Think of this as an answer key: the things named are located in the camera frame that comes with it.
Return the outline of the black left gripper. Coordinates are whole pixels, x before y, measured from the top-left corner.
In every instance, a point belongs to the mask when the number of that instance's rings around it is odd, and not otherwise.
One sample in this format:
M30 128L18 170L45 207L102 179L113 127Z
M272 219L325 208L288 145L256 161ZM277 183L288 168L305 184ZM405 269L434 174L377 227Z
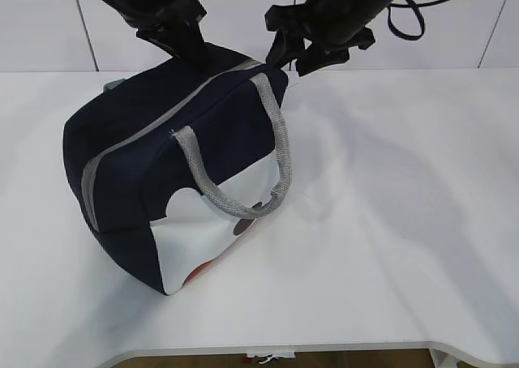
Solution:
M195 69L205 70L210 60L199 22L206 10L199 0L101 0L125 22L137 28L136 36Z

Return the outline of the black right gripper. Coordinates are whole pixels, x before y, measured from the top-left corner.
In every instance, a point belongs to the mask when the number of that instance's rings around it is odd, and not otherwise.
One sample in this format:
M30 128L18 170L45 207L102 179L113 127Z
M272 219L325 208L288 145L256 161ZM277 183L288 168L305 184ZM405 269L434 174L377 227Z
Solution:
M294 5L271 6L265 14L265 23L276 35L266 63L283 67L296 61L298 75L305 76L348 62L350 52L344 48L357 46L366 50L375 43L367 27L374 18L373 1L306 0ZM306 49L305 40L314 44Z

